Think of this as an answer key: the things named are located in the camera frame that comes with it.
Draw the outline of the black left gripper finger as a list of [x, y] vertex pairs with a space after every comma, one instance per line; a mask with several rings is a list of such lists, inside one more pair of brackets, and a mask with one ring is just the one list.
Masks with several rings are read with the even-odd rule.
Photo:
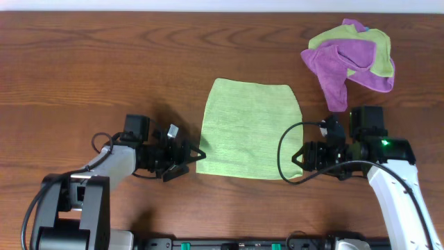
[[187, 143], [187, 164], [196, 163], [199, 160], [206, 159], [206, 153], [199, 149], [195, 144]]
[[186, 166], [184, 164], [174, 165], [174, 166], [168, 168], [168, 170], [166, 170], [165, 173], [163, 173], [162, 180], [164, 182], [168, 182], [168, 181], [178, 178], [184, 174], [187, 174], [188, 172], [189, 172], [188, 166]]

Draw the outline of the light green microfiber cloth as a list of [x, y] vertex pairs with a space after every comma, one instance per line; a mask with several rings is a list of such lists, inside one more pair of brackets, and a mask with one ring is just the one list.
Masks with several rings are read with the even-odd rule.
[[200, 134], [206, 158], [199, 174], [278, 180], [297, 178], [291, 162], [303, 144], [300, 106], [288, 85], [218, 78], [209, 93]]

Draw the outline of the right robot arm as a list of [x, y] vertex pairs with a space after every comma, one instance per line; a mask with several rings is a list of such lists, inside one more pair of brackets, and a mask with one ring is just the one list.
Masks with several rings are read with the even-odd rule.
[[316, 125], [324, 142], [306, 142], [292, 162], [313, 177], [321, 174], [347, 180], [361, 172], [381, 208], [392, 249], [442, 249], [418, 181], [416, 157], [409, 141], [388, 136], [381, 108], [350, 112], [350, 137], [332, 115]]

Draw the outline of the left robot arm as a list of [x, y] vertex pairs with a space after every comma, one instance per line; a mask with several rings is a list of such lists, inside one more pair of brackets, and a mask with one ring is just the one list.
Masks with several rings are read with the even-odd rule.
[[147, 144], [148, 129], [125, 128], [110, 136], [98, 156], [82, 169], [49, 174], [31, 201], [22, 224], [23, 249], [161, 249], [154, 240], [110, 226], [110, 193], [139, 169], [164, 182], [189, 172], [206, 157], [188, 141], [177, 144], [178, 128]]

